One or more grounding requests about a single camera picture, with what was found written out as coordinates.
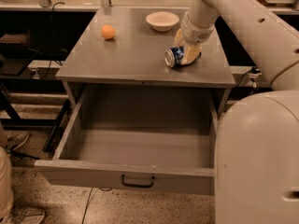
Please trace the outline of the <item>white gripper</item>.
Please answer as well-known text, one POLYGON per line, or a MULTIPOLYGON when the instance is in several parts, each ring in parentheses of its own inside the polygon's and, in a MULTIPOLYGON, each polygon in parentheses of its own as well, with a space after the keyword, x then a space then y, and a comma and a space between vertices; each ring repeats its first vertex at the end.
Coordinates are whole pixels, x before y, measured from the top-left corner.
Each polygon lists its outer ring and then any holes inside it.
POLYGON ((174 47, 184 46, 184 55, 181 60, 182 65, 190 64, 197 58, 202 50, 200 44, 209 39, 213 30, 213 26, 201 28, 194 25, 189 18, 189 12, 184 14, 180 29, 178 29, 173 43, 174 47))

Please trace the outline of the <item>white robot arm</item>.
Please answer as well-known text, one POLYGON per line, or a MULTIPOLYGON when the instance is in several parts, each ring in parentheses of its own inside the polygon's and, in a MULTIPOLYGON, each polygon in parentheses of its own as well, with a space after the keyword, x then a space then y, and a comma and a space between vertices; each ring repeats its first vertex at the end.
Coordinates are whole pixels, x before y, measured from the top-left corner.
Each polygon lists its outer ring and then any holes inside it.
POLYGON ((175 38, 186 60, 223 18, 269 92, 230 107, 214 155, 216 224, 299 224, 299 34, 256 0, 193 0, 175 38))

